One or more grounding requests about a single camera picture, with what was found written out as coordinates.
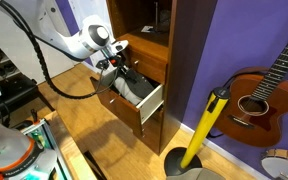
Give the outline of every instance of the guitar body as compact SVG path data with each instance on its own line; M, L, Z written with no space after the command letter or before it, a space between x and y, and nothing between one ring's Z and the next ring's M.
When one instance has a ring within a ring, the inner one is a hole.
M263 75L244 74L231 83L231 98L215 122L215 127L225 135L257 147L278 143L282 135L282 115L288 112L288 81L282 81L266 101L256 102L249 112L249 97Z

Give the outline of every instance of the purple wall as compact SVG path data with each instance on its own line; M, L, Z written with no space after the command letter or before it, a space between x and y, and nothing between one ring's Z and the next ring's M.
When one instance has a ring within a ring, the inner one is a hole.
M270 67L287 42L288 1L218 1L183 123L195 129L213 88L243 67ZM283 120L283 138L274 147L255 148L227 136L210 140L267 175L260 164L261 154L271 148L288 150L288 114Z

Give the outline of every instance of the guitar neck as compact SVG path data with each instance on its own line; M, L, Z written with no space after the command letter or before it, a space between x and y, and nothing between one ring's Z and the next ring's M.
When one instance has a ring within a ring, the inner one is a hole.
M288 72L288 44L271 66L263 80L256 87L252 96L266 100Z

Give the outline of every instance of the yellow pole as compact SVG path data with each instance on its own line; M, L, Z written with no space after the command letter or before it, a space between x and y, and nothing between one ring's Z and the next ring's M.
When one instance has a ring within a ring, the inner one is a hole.
M206 138L206 135L211 130L217 117L227 103L229 96L229 91L224 88L215 88L212 91L201 120L196 127L195 133L181 161L180 166L182 169L185 169L196 155L203 140Z

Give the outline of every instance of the wooden floor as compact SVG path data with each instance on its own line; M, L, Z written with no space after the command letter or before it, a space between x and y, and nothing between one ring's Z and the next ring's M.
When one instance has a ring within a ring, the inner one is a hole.
M53 78L62 91L84 95L94 90L89 77L94 75L83 64ZM164 158L175 147L187 147L191 134L179 130L166 149L157 155L137 140L130 129L103 107L94 96L71 100L59 96L46 83L39 85L42 94L57 110L82 152L90 151L108 179L165 179ZM12 113L12 124L30 119L30 110L44 117L50 110L38 99ZM208 147L198 152L205 168L226 179L254 179Z

